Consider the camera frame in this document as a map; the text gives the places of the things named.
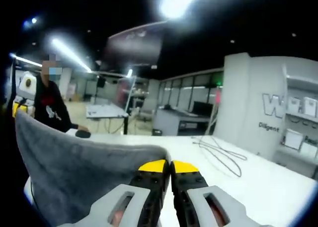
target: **computer monitor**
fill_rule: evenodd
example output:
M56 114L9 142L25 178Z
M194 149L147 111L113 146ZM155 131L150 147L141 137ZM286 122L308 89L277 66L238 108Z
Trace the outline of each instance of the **computer monitor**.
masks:
M195 101L193 103L192 113L200 116L210 117L213 109L213 104Z

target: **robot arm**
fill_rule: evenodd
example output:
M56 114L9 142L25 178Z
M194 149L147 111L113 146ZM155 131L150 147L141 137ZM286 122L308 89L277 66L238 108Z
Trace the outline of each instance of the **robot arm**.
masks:
M13 101L12 115L15 117L17 109L21 109L28 114L34 112L34 100L36 94L36 77L30 72L25 72L16 91Z

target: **white box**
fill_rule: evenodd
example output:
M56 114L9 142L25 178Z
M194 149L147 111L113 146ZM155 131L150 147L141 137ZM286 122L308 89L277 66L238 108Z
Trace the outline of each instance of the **white box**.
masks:
M304 135L294 130L287 129L285 137L285 146L299 150L304 139Z
M309 97L304 97L303 113L315 117L316 111L317 111L317 100L311 99Z
M300 108L300 99L289 97L288 98L288 111L291 113L298 113Z
M317 147L310 145L308 143L303 143L300 149L301 155L304 155L309 158L315 158L317 154Z

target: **white tabletop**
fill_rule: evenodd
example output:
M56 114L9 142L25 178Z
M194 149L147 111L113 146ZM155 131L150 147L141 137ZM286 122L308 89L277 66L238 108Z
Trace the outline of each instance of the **white tabletop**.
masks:
M128 117L128 114L120 107L113 103L110 104L87 104L86 118L123 118Z
M67 134L74 136L76 130ZM196 166L210 186L217 185L246 207L247 216L261 225L288 226L303 209L316 190L316 182L284 167L253 155L232 144L215 138L229 151L245 155L248 160L234 158L242 171L238 178L217 161L209 152L193 144L191 137L158 137L135 135L92 134L89 139L98 143L122 145L158 145L169 152L172 160L189 162ZM211 137L203 138L213 144ZM234 165L218 155L234 169ZM178 227L173 206L171 182L165 196L160 221L163 227Z

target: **yellow robot part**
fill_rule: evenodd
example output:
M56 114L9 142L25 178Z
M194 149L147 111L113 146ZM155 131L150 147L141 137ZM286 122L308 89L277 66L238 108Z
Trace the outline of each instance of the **yellow robot part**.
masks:
M15 118L15 113L16 113L16 110L17 110L17 108L18 108L18 105L19 105L18 103L14 103L14 104L13 104L13 113L12 113L13 118ZM25 105L21 105L21 106L19 107L19 109L21 109L23 112L27 113L28 107L25 106Z
M192 164L181 162L181 161L173 161L175 173L186 173L186 172L197 172L197 169Z
M138 171L163 172L165 160L150 161L139 167Z

